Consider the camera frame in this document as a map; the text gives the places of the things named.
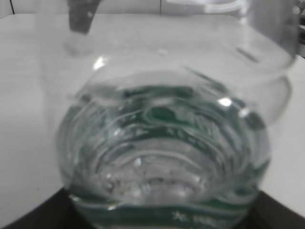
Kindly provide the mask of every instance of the dark base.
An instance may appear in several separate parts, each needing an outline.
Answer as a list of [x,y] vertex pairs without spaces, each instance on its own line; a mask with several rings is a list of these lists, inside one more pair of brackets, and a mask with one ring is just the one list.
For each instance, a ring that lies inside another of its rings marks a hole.
[[[4,229],[93,229],[75,211],[62,189]],[[261,192],[249,216],[236,229],[305,229],[305,219]]]

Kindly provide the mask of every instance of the water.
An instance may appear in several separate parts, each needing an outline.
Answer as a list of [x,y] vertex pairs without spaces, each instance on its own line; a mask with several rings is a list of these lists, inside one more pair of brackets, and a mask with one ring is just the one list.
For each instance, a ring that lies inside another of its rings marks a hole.
[[258,193],[260,116],[202,74],[189,70],[197,80],[184,84],[172,74],[89,84],[60,125],[65,186],[97,228],[229,229]]

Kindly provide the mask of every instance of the glass pitcher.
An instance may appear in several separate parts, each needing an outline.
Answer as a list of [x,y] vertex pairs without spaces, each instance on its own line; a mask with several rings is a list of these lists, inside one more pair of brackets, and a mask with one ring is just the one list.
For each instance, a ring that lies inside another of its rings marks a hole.
[[41,0],[45,114],[96,228],[232,229],[291,94],[294,0]]

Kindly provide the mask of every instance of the glass carafe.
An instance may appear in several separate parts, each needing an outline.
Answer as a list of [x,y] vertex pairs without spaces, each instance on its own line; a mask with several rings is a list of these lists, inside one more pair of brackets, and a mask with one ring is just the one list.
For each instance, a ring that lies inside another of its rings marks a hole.
[[96,228],[232,229],[291,94],[293,0],[41,0],[45,114]]

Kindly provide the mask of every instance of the white surface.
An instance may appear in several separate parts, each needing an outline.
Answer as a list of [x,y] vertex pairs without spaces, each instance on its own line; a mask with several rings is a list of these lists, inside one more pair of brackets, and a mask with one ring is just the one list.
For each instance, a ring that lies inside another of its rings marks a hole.
[[[0,20],[0,228],[60,187],[42,117],[34,16]],[[293,96],[263,190],[305,216],[305,60],[290,72]]]
[[10,0],[0,0],[0,18],[12,14]]

